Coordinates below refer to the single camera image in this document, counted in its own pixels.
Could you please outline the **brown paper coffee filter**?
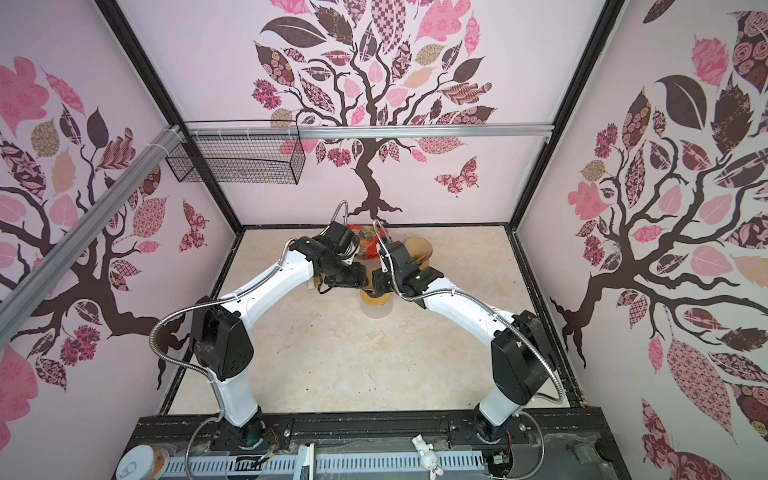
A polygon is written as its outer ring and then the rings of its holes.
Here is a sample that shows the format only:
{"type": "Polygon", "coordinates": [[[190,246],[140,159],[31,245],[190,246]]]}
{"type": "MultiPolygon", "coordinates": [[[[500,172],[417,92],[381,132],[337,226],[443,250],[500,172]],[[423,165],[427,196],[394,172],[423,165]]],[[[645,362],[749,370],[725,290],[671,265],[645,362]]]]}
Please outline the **brown paper coffee filter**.
{"type": "Polygon", "coordinates": [[[434,253],[431,243],[418,236],[412,236],[404,240],[404,246],[411,259],[420,267],[426,268],[431,256],[434,253]]]}

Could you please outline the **frosted white glass pitcher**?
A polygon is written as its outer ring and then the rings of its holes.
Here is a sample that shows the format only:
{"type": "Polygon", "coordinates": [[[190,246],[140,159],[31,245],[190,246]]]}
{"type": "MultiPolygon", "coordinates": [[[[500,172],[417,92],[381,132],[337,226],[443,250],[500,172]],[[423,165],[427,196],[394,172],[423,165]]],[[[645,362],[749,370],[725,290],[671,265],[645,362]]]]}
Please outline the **frosted white glass pitcher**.
{"type": "Polygon", "coordinates": [[[393,304],[386,303],[383,305],[370,305],[367,303],[363,303],[361,305],[361,311],[366,317],[374,320],[379,320],[387,317],[392,313],[393,304]]]}

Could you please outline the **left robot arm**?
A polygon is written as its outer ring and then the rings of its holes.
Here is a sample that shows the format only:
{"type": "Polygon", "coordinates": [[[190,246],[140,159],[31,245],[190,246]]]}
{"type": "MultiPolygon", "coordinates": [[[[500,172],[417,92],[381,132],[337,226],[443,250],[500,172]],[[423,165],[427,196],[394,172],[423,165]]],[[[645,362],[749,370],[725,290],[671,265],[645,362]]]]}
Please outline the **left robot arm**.
{"type": "Polygon", "coordinates": [[[243,427],[260,413],[247,376],[255,354],[250,330],[267,310],[311,280],[329,290],[366,286],[366,268],[354,260],[359,246],[350,228],[333,221],[318,235],[288,240],[270,268],[193,314],[194,356],[229,424],[243,427]]]}

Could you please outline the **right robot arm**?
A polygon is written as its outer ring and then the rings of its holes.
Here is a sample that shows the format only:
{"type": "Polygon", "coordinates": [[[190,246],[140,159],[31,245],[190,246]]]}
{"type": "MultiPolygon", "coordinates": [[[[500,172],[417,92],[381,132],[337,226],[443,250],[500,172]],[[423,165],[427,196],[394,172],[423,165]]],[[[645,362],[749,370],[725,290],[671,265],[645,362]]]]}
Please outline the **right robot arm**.
{"type": "Polygon", "coordinates": [[[502,426],[535,397],[564,404],[564,386],[546,351],[549,342],[522,326],[522,314],[487,304],[432,267],[420,269],[402,242],[380,240],[378,246],[391,291],[453,321],[491,352],[494,387],[477,406],[486,424],[502,426]]]}

